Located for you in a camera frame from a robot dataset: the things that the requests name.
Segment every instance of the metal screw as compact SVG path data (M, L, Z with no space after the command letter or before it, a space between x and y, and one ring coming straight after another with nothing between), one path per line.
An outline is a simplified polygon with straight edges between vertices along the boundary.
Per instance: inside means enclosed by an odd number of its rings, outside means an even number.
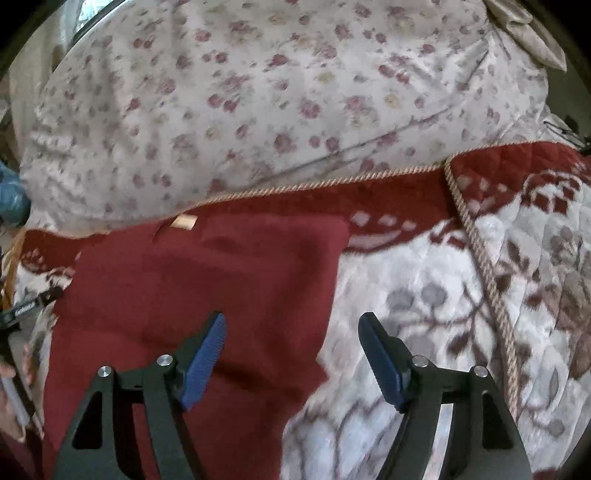
M486 367L483 367L481 365L477 365L474 367L474 373L477 377L485 378L488 376L488 370L486 369Z
M99 377L105 378L108 377L113 369L109 365L105 365L104 367L100 367L98 373Z
M415 355L413 357L413 364L415 367L424 368L429 364L429 360L427 360L427 358L422 355Z
M173 362L173 356L169 354L160 355L156 363L161 367L167 367Z

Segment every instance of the pink flower pattern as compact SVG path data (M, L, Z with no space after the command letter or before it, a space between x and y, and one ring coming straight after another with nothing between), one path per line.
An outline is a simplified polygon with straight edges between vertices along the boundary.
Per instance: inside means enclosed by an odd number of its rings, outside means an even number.
M546 94L480 2L132 0L50 78L21 176L44 223L117 228L208 194L540 138Z

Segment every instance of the red towel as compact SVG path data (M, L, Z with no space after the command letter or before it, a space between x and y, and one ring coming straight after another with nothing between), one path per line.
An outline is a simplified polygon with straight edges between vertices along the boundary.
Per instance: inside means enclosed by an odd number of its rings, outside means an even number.
M244 214L198 220L192 231L142 225L87 246L55 308L48 446L59 448L101 365L142 367L220 310L228 338L187 426L211 480L276 480L285 424L325 380L316 356L348 238L334 216ZM145 451L147 435L139 442Z

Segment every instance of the window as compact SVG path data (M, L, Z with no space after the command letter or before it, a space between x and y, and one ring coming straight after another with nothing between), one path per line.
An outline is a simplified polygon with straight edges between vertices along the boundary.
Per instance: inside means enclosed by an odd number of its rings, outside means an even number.
M85 0L82 4L82 10L78 17L78 24L76 25L76 31L79 31L84 25L94 17L98 12L109 5L113 0Z

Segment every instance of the floral fabric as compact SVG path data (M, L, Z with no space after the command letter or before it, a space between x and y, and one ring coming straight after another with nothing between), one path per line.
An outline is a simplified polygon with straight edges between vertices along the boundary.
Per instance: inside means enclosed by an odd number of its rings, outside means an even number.
M547 142L472 151L451 167L514 324L519 432L537 478L552 478L591 419L591 168L575 150ZM329 213L350 223L318 355L329 379L285 427L282 480L373 480L384 462L401 418L382 398L358 341L366 311L411 352L443 368L486 365L502 384L494 322L440 170L191 211L198 222L246 212ZM19 297L50 281L67 286L84 247L102 238L27 232ZM40 330L48 345L51 328ZM42 372L47 351L39 354ZM37 391L43 381L39 375ZM439 475L450 420L443 408L428 479Z
M481 1L128 1L49 80L21 176L68 235L539 139L546 73Z

